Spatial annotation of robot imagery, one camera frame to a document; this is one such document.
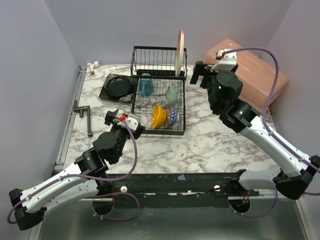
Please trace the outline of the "yellow bowl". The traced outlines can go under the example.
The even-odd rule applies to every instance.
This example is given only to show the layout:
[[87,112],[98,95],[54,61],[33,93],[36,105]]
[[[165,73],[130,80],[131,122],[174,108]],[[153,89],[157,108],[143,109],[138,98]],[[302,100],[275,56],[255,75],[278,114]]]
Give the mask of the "yellow bowl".
[[159,104],[156,104],[152,112],[151,127],[156,129],[162,126],[165,123],[166,118],[167,115],[164,109]]

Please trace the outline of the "pink beige round plate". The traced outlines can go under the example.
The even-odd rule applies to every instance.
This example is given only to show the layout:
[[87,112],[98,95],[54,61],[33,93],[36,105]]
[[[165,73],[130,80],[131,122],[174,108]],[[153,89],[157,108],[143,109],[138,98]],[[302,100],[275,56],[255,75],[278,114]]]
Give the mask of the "pink beige round plate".
[[175,76],[178,77],[181,73],[181,68],[183,64],[183,57],[184,57],[184,41],[185,35],[182,29],[179,30],[178,39],[177,39],[177,47],[175,51]]

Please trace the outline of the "black patterned square plate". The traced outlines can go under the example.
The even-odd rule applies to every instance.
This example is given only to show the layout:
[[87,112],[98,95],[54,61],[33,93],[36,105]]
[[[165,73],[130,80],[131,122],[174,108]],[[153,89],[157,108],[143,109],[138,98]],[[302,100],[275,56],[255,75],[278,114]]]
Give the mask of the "black patterned square plate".
[[[123,97],[113,97],[113,96],[109,95],[106,92],[106,84],[110,79],[112,79],[114,77],[128,78],[130,80],[130,82],[132,83],[131,93],[126,96],[123,96]],[[130,103],[133,99],[133,94],[134,94],[134,90],[136,88],[136,85],[137,85],[137,81],[134,78],[132,78],[131,76],[110,73],[107,75],[107,77],[104,81],[104,84],[103,84],[101,91],[100,91],[100,94],[99,94],[99,98],[102,100],[108,100],[108,101],[113,101],[113,102]]]

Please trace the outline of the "black round plate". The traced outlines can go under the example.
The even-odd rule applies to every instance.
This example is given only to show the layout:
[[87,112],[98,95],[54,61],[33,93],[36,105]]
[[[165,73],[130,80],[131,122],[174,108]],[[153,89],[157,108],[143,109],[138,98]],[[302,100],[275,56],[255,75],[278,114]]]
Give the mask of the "black round plate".
[[112,97],[124,97],[132,92],[132,83],[127,77],[116,76],[107,82],[105,90]]

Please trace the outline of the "red blue patterned bowl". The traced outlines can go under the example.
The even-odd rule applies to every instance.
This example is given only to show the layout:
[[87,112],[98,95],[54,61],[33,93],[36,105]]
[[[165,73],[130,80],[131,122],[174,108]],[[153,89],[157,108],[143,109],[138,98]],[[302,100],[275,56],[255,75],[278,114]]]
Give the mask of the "red blue patterned bowl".
[[166,108],[166,120],[164,122],[165,128],[173,127],[179,120],[179,113],[173,106],[168,106]]

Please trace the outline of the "mint green bowl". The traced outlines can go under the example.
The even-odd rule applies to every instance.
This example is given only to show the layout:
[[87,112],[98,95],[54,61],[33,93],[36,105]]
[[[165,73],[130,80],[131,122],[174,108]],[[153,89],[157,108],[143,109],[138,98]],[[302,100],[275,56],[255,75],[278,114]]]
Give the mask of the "mint green bowl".
[[180,99],[180,95],[178,94],[177,90],[169,86],[165,94],[165,105],[173,106],[179,101],[179,99]]

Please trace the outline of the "blue floral mug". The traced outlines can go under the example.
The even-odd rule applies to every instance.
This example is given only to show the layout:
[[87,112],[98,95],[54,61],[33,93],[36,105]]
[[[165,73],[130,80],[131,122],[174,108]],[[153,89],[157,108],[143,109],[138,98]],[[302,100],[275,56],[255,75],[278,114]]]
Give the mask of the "blue floral mug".
[[142,97],[150,95],[153,92],[153,79],[151,78],[151,75],[149,73],[142,74],[142,78],[140,78],[139,80],[139,89]]

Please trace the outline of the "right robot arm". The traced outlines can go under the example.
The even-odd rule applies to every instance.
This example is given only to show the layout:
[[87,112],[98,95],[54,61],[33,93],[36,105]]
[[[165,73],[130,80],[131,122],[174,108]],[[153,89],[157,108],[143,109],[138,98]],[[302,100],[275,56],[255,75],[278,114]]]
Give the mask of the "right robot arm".
[[213,65],[197,61],[190,80],[196,84],[203,77],[200,87],[206,89],[210,109],[222,123],[255,143],[279,169],[275,171],[245,170],[236,179],[245,190],[276,190],[283,196],[299,199],[320,169],[320,157],[309,156],[298,150],[268,124],[260,113],[239,95],[243,83],[236,75],[237,66],[231,70],[213,70]]

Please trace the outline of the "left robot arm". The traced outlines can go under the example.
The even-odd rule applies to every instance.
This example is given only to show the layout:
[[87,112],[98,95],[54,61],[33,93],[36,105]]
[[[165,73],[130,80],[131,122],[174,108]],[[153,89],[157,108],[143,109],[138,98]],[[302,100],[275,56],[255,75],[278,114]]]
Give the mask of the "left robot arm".
[[119,162],[128,139],[136,141],[145,130],[139,116],[129,113],[117,117],[118,111],[108,111],[104,123],[110,131],[101,133],[92,147],[84,151],[67,168],[29,189],[15,188],[9,192],[12,209],[7,222],[16,224],[21,231],[41,223],[45,215],[56,207],[83,198],[113,195],[111,183],[130,176],[108,178],[108,165]]

